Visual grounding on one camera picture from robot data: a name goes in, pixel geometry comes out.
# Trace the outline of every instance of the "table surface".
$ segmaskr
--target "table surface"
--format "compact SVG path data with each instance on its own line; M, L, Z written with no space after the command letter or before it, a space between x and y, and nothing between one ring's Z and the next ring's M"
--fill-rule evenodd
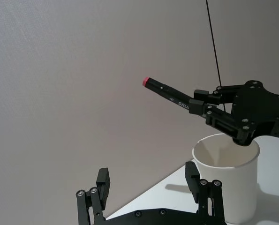
M258 158L258 198L254 218L245 225L279 225L279 138L255 139L260 146ZM197 204L185 180L185 166L138 196L107 219L135 210L168 208L196 212Z

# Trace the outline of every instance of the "paper cup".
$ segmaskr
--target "paper cup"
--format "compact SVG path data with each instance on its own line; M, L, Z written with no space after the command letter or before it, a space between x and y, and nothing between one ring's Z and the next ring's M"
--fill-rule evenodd
M201 177L209 182L222 182L225 220L228 223L245 223L255 214L259 152L255 141L243 147L225 134L206 137L192 150Z

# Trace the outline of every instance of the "gray wall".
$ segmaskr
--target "gray wall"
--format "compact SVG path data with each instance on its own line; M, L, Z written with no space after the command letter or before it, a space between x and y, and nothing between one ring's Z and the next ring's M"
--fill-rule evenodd
M279 93L279 1L211 1L224 85ZM141 86L218 86L204 1L0 0L0 225L75 225L109 167L106 214L191 159L204 121Z

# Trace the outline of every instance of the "wire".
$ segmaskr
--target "wire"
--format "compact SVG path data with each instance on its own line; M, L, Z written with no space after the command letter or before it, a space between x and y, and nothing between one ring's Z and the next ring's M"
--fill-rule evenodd
M214 44L214 37L213 37L212 24L211 24L210 13L209 13L208 0L206 0L206 6L207 6L207 13L208 13L209 25L210 25L210 30L211 30L211 37L212 37L213 50L214 50L214 55L215 55L216 68L218 70L218 75L219 75L219 85L222 86L222 80L220 78L220 73L219 73L218 57L216 54L216 48L215 48L215 44Z

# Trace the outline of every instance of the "marker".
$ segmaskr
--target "marker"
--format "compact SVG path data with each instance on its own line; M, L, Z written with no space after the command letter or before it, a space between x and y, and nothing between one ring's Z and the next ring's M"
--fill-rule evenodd
M189 100L192 97L170 87L163 83L160 83L150 77L146 77L143 80L143 86L155 93L159 94L160 96L166 98L167 100L174 102L178 106L182 108L189 109Z

